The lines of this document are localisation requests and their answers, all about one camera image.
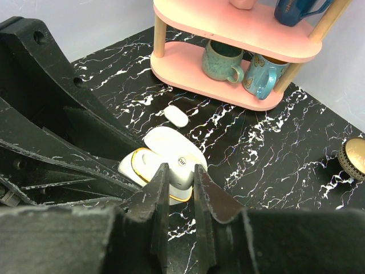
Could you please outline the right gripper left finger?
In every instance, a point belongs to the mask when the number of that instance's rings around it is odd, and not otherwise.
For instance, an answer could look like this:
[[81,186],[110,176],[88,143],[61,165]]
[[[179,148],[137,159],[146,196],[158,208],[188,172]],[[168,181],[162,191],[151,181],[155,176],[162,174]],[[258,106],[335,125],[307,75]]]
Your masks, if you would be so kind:
[[2,273],[165,273],[169,167],[119,206],[1,209]]

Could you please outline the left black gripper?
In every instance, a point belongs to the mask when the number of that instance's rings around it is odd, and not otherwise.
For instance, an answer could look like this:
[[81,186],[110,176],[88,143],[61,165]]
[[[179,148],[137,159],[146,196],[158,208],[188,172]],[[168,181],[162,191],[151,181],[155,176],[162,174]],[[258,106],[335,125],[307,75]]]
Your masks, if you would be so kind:
[[[143,146],[85,85],[38,19],[1,23],[1,184],[26,204],[123,201],[139,186],[117,164]],[[44,56],[42,70],[34,57]]]

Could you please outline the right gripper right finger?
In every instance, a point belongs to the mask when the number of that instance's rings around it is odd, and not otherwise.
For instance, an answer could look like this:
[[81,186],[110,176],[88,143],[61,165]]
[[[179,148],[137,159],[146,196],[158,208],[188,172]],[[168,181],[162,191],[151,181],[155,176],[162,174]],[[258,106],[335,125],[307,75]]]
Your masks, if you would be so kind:
[[194,168],[200,273],[363,273],[364,211],[244,207]]

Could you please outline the white earbud charging case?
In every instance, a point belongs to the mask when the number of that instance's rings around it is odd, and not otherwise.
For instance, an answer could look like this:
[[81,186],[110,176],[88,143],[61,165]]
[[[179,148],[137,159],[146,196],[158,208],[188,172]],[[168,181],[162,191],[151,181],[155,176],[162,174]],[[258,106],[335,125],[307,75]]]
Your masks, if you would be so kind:
[[159,126],[144,137],[145,147],[129,153],[118,166],[118,171],[137,183],[146,186],[160,165],[169,165],[169,204],[187,202],[193,191],[194,167],[208,169],[204,154],[178,131]]

